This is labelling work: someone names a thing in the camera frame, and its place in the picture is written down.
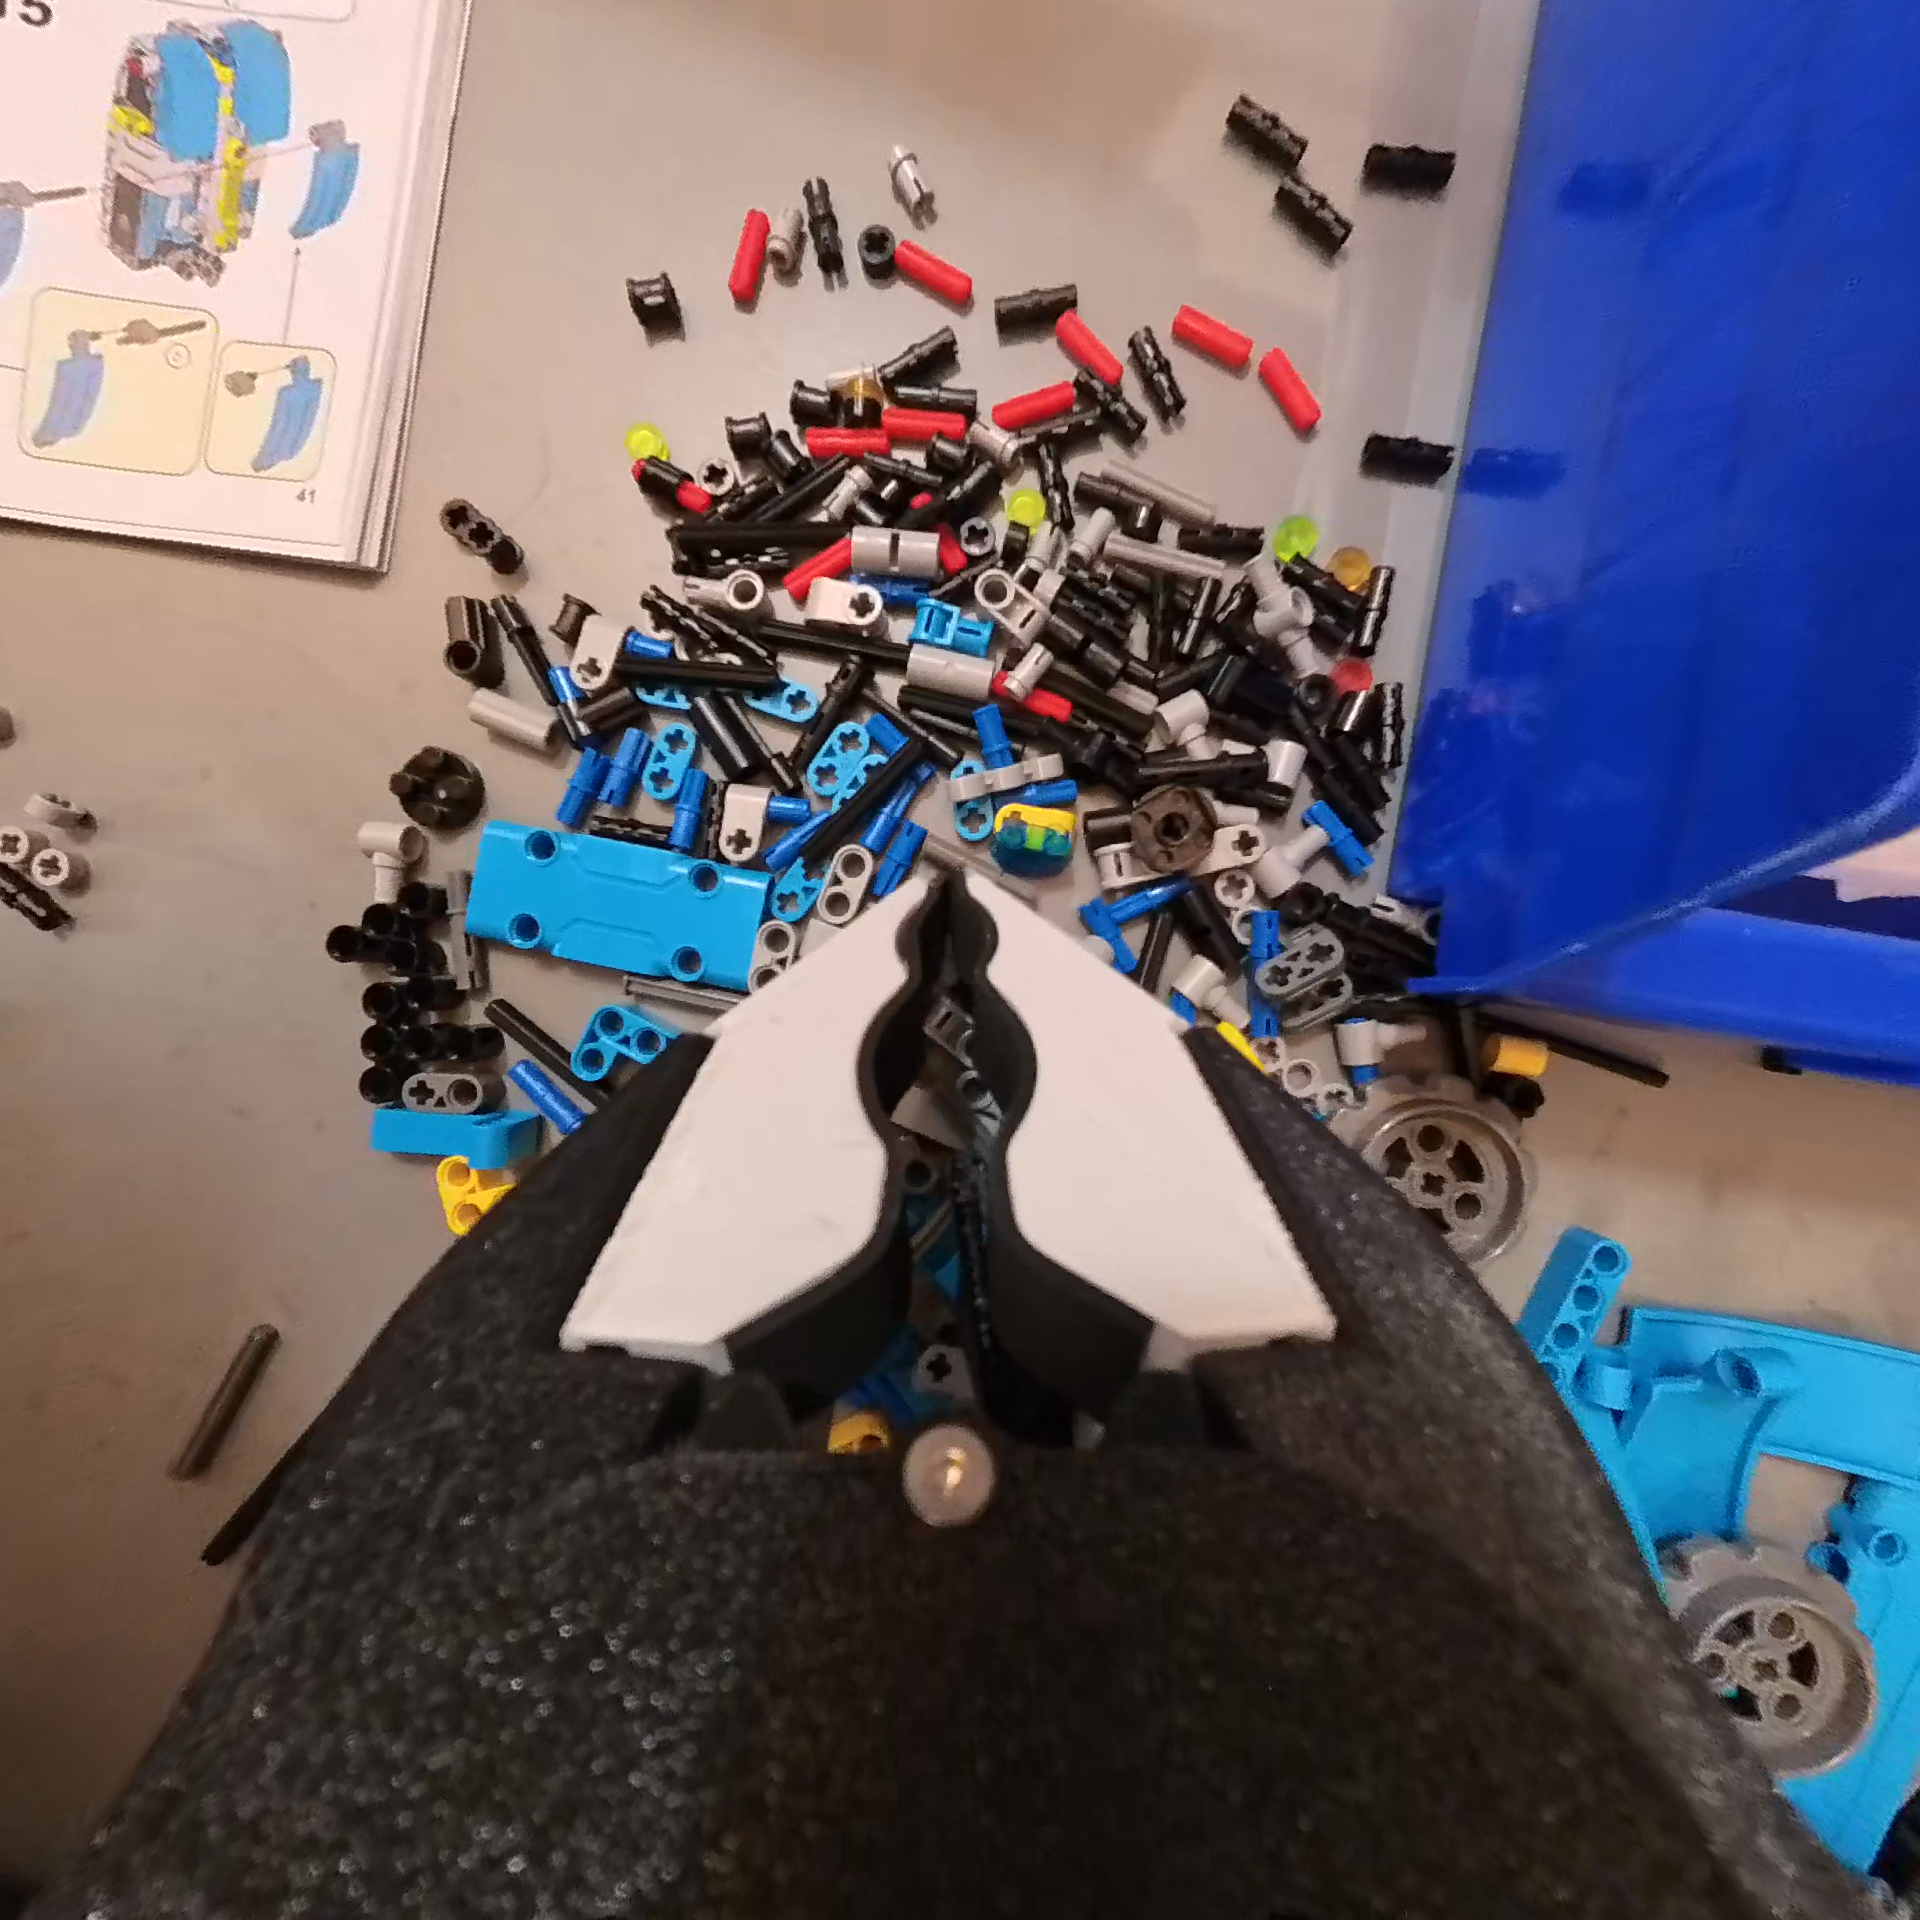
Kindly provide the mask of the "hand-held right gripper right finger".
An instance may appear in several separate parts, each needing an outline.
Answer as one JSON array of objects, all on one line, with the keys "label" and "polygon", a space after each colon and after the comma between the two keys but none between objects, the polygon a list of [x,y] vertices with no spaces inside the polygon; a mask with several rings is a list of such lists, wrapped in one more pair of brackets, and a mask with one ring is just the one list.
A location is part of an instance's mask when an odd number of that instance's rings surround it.
[{"label": "hand-held right gripper right finger", "polygon": [[1031,1376],[1182,1372],[1336,1313],[1243,1140],[1290,1104],[984,880],[950,885],[950,959],[999,1131],[984,1149],[988,1303]]}]

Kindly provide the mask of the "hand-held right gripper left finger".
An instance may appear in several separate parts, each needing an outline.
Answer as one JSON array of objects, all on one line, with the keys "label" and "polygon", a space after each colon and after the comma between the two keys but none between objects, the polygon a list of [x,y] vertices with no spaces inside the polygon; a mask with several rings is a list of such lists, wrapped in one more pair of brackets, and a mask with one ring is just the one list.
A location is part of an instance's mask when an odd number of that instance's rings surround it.
[{"label": "hand-held right gripper left finger", "polygon": [[637,1087],[654,1143],[560,1329],[723,1373],[863,1376],[909,1301],[895,1107],[920,1077],[941,880],[894,895]]}]

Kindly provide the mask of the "pile of toy building pieces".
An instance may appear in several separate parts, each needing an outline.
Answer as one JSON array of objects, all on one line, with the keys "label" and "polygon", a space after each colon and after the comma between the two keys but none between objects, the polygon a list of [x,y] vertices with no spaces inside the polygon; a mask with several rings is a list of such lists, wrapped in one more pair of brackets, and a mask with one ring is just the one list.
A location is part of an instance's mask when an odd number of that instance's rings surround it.
[{"label": "pile of toy building pieces", "polygon": [[[1071,472],[1088,441],[1130,445],[1147,427],[1119,359],[1071,286],[1008,294],[994,319],[1002,337],[1054,331],[1068,382],[984,408],[949,387],[941,326],[796,383],[790,424],[726,421],[726,456],[699,471],[637,432],[634,483],[670,516],[672,565],[639,621],[578,597],[549,630],[512,593],[445,604],[444,662],[469,717],[566,755],[552,816],[524,825],[771,876],[746,992],[474,936],[474,853],[507,821],[445,748],[391,776],[402,825],[359,838],[374,897],[326,934],[331,959],[373,973],[357,1087],[373,1145],[435,1161],[447,1228],[479,1240],[543,1135],[612,1113],[644,1167],[637,1087],[656,1068],[908,880],[947,883],[927,1052],[895,1107],[901,1329],[863,1376],[674,1363],[802,1411],[832,1404],[839,1448],[883,1446],[888,1423],[931,1421],[972,1390],[1015,1430],[1116,1427],[1163,1390],[1180,1398],[1194,1367],[1031,1376],[991,1326],[984,1149],[1002,1117],[954,966],[955,880],[996,885],[1215,1032],[1360,1165],[1356,1117],[1410,1091],[1523,1127],[1557,1056],[1664,1083],[1538,1028],[1479,1028],[1423,982],[1432,919],[1350,895],[1403,766],[1402,686],[1371,673],[1394,568],[1356,548],[1316,559],[1307,521],[1263,537],[1136,463]],[[996,869],[994,813],[1015,800],[1074,808],[1066,873]],[[563,1291],[558,1341],[614,1223]]]}]

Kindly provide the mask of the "grey desk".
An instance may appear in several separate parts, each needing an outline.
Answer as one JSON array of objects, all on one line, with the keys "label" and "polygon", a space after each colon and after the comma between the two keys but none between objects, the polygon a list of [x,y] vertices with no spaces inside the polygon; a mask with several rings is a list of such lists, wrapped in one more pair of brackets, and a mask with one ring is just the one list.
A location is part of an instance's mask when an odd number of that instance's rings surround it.
[{"label": "grey desk", "polygon": [[[1168,343],[1143,465],[1229,521],[1302,511],[1398,566],[1413,679],[1447,501],[1360,476],[1458,441],[1535,4],[474,4],[382,575],[5,527],[5,817],[99,816],[76,925],[5,912],[5,1875],[45,1884],[154,1745],[239,1561],[213,1531],[447,1247],[435,1176],[368,1145],[355,837],[444,745],[546,821],[556,760],[442,662],[486,568],[637,617],[664,531],[648,423],[723,421],[950,324],[982,405],[1069,372],[996,296],[1071,281],[1112,350],[1182,303],[1287,350]],[[204,1478],[167,1468],[243,1334],[280,1341]]]}]

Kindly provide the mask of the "grey toy wheel hub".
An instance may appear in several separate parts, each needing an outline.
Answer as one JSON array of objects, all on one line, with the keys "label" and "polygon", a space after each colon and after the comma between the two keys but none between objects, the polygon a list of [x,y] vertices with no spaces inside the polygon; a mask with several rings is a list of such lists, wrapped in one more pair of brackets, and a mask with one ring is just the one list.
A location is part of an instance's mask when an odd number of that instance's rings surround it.
[{"label": "grey toy wheel hub", "polygon": [[1878,1667],[1835,1574],[1760,1539],[1672,1540],[1660,1565],[1694,1670],[1766,1772],[1828,1772],[1864,1744]]},{"label": "grey toy wheel hub", "polygon": [[1356,1117],[1350,1149],[1471,1265],[1526,1225],[1534,1165],[1520,1127],[1471,1097],[1410,1091]]}]

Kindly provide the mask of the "light blue rectangular panel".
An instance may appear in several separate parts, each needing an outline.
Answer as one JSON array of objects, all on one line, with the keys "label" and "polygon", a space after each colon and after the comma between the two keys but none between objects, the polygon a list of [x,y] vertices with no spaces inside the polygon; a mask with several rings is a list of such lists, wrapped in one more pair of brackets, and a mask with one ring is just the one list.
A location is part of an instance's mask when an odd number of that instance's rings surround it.
[{"label": "light blue rectangular panel", "polygon": [[466,925],[520,952],[746,992],[771,887],[768,873],[672,848],[490,823]]}]

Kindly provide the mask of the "dark grey axle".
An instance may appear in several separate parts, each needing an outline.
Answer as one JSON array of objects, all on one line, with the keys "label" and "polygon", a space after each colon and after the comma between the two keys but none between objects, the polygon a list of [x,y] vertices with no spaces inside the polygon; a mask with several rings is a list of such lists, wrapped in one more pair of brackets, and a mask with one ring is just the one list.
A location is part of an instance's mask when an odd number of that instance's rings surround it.
[{"label": "dark grey axle", "polygon": [[243,1334],[172,1459],[168,1481],[198,1481],[211,1472],[279,1345],[280,1329],[272,1323],[251,1326]]}]

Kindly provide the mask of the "blue plastic bin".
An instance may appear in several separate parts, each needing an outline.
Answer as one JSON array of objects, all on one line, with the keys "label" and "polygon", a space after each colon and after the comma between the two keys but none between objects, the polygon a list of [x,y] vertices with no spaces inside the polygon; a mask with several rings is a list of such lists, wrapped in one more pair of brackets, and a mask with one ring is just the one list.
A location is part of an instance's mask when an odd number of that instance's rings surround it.
[{"label": "blue plastic bin", "polygon": [[1916,1086],[1916,4],[1540,4],[1392,887],[1431,989]]}]

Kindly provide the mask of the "instruction booklet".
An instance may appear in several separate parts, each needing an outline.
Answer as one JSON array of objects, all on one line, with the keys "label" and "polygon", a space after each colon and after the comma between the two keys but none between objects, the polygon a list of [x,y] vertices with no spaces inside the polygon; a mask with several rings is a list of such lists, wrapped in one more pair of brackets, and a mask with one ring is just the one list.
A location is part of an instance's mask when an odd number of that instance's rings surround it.
[{"label": "instruction booklet", "polygon": [[469,20],[5,4],[5,518],[388,565]]}]

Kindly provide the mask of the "large light blue frame piece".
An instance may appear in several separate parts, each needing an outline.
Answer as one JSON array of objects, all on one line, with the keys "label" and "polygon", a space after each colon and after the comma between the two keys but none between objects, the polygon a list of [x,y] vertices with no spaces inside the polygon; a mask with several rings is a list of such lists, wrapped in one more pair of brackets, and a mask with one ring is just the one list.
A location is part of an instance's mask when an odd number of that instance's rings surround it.
[{"label": "large light blue frame piece", "polygon": [[1838,1860],[1916,1880],[1918,1355],[1661,1305],[1602,1340],[1627,1269],[1618,1240],[1566,1231],[1518,1332],[1661,1593],[1661,1547],[1694,1535],[1787,1545],[1844,1587],[1878,1667],[1871,1733],[1835,1769],[1766,1774]]}]

